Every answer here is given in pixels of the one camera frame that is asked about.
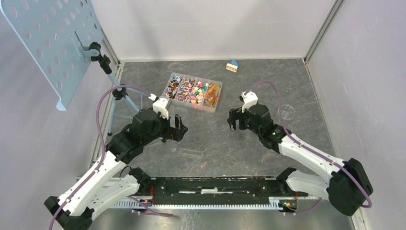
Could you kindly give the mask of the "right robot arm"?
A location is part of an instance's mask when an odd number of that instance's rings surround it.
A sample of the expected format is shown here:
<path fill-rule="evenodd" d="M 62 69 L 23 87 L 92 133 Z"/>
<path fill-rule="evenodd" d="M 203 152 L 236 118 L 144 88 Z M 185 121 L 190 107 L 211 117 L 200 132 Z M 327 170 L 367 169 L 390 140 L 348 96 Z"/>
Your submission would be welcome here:
<path fill-rule="evenodd" d="M 343 215 L 352 216 L 373 193 L 361 162 L 354 158 L 345 161 L 306 144 L 290 130 L 274 123 L 265 105 L 231 109 L 227 122 L 231 130 L 250 130 L 264 147 L 314 172 L 311 175 L 294 168 L 284 170 L 276 183 L 277 191 L 283 196 L 293 191 L 315 195 L 329 201 Z"/>

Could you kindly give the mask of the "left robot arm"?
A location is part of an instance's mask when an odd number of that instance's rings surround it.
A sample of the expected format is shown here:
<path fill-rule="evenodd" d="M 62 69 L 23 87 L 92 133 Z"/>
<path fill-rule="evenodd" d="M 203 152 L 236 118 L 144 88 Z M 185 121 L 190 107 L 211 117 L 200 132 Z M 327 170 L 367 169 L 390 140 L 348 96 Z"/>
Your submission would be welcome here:
<path fill-rule="evenodd" d="M 150 190 L 150 178 L 141 169 L 132 169 L 106 190 L 101 188 L 120 170 L 124 169 L 144 147 L 156 139 L 180 141 L 188 128 L 181 116 L 175 115 L 175 125 L 170 118 L 153 109 L 142 109 L 114 135 L 94 165 L 62 195 L 50 196 L 45 201 L 53 219 L 64 230 L 87 230 L 106 209 L 121 199 Z"/>

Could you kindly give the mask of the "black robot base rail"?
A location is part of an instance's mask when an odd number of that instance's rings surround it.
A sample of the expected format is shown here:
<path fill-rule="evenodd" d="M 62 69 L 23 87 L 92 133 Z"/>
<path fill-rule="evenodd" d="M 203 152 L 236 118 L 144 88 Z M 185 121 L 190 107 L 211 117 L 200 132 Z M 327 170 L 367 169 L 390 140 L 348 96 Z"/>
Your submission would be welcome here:
<path fill-rule="evenodd" d="M 265 205 L 270 197 L 306 197 L 275 177 L 155 177 L 140 185 L 134 197 L 154 205 Z"/>

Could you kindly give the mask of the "clear round plastic jar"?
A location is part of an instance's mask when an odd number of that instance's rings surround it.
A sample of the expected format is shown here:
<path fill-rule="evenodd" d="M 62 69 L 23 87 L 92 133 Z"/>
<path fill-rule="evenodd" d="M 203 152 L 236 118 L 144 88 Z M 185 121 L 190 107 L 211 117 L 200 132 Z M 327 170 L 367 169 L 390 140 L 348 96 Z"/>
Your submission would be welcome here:
<path fill-rule="evenodd" d="M 291 105 L 282 104 L 280 108 L 278 108 L 278 114 L 280 115 L 281 119 L 289 121 L 295 118 L 296 111 Z"/>

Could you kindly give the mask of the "clear plastic scoop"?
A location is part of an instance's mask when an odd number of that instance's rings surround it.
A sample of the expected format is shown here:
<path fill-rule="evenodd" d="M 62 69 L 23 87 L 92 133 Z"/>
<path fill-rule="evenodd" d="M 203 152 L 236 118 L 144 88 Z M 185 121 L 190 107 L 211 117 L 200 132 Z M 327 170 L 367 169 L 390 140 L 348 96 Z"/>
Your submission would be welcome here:
<path fill-rule="evenodd" d="M 179 148 L 179 151 L 180 151 L 180 154 L 183 154 L 186 156 L 199 157 L 199 158 L 204 157 L 204 152 L 199 151 L 199 150 Z"/>

